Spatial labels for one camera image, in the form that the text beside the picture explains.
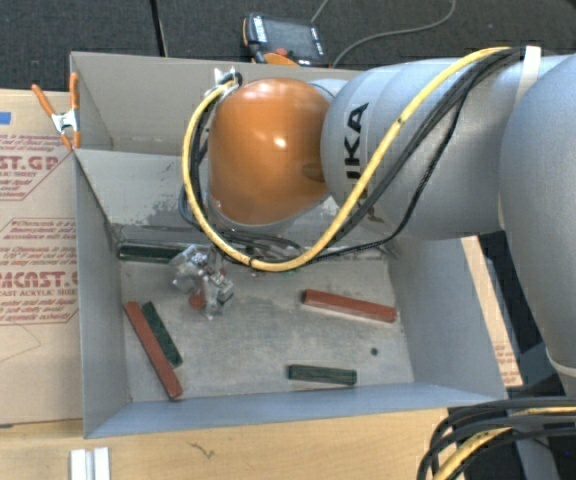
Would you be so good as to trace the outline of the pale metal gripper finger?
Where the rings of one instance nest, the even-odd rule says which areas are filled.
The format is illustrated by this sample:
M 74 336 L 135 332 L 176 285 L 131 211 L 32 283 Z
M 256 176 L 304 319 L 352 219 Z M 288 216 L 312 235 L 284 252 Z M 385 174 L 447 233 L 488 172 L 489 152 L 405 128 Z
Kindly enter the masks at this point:
M 204 296 L 204 306 L 202 311 L 208 320 L 212 320 L 219 313 L 219 290 L 212 283 L 204 283 L 202 285 L 202 290 Z
M 234 283 L 223 273 L 218 275 L 217 311 L 222 313 L 228 301 L 234 295 Z

